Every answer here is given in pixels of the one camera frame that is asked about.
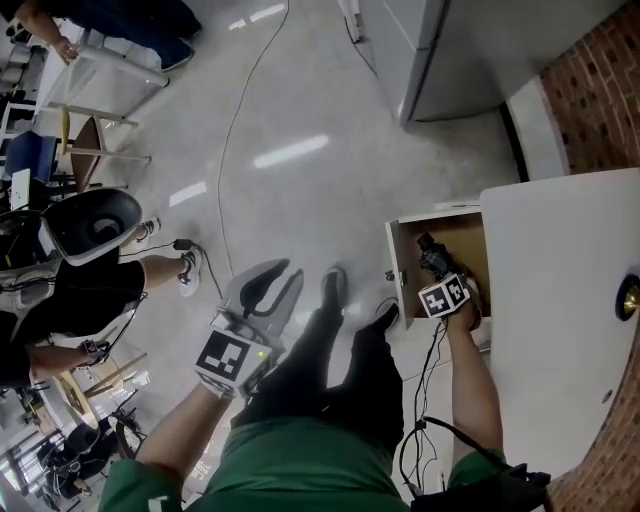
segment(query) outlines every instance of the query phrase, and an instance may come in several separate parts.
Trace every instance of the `brick wall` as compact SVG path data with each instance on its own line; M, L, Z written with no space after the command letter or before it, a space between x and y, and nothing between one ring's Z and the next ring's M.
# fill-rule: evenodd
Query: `brick wall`
M582 463L551 483L550 496L556 511L640 510L640 322L607 419Z
M540 77L572 173L640 166L640 6L625 4Z

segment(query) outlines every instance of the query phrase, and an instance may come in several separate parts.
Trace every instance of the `person in green shirt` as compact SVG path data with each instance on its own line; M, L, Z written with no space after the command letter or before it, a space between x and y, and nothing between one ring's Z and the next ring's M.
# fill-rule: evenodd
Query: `person in green shirt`
M385 332L398 321L398 301L381 303L374 321L358 331L343 384L327 389L346 289L344 271L329 269L322 280L322 306L288 357L232 419L220 467L189 512L409 509L391 480L393 456L404 433L403 382ZM504 460L498 394L470 333L475 315L468 301L446 324L453 419L458 429ZM100 512L182 510L185 479L229 403L230 398L198 384L153 430L136 460L112 466ZM455 439L449 487L497 472Z

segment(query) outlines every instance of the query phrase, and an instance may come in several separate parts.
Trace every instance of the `black pants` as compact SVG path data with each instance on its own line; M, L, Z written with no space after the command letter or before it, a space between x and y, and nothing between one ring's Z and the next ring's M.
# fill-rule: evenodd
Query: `black pants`
M335 306L316 310L289 356L260 383L232 427L308 416L377 441L393 456L404 430L402 379L384 332L368 326L356 333L344 383L327 390L331 350L343 320Z
M105 36L151 48L167 66L191 53L180 38L200 29L193 12L181 0L77 0L69 17Z

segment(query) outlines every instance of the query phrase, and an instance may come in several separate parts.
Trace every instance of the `tile floor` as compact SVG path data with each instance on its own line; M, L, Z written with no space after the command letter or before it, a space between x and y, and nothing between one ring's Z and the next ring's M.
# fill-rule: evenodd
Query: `tile floor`
M113 161L101 178L126 182L145 215L162 218L158 244L187 237L203 245L223 287L231 277L216 194L223 142L247 74L285 15L279 2L284 0L188 1L204 25L195 58L135 112L138 128L125 128L124 137L120 130L112 135L123 148L150 154L153 161L147 167ZM256 16L265 12L272 14ZM116 87L117 80L124 79L103 75L85 96L96 107L124 112L141 88ZM337 3L291 0L284 28L249 83L220 177L232 267L239 273L286 257L291 269L304 270L305 289L285 331L292 343L319 304L323 271L343 262L352 295L332 358L330 383L336 384L348 367L352 334L394 292L384 279L391 268L384 222L515 181L497 113L402 130L386 109L376 78L352 48ZM179 201L188 194L180 191L190 186L201 193ZM202 276L201 289L190 299L180 296L177 284L151 293L126 334L129 345L150 354L150 383L135 404L147 429L197 382L192 364L218 302L206 270ZM429 342L394 334L403 377L420 371ZM443 419L450 417L450 379L445 366L430 384L430 412ZM406 385L408 412L416 381ZM203 472L215 469L227 433L228 419L203 458ZM428 488L435 489L434 468L448 467L450 440L440 432L432 439L442 447L426 477ZM197 491L207 478L194 476L189 487Z

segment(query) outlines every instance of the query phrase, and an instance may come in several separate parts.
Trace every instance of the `blue chair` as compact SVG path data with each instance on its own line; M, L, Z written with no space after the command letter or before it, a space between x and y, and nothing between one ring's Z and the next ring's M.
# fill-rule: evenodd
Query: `blue chair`
M9 142L5 174L31 169L31 178L45 185L51 181L55 168L58 139L42 137L32 131L24 132Z

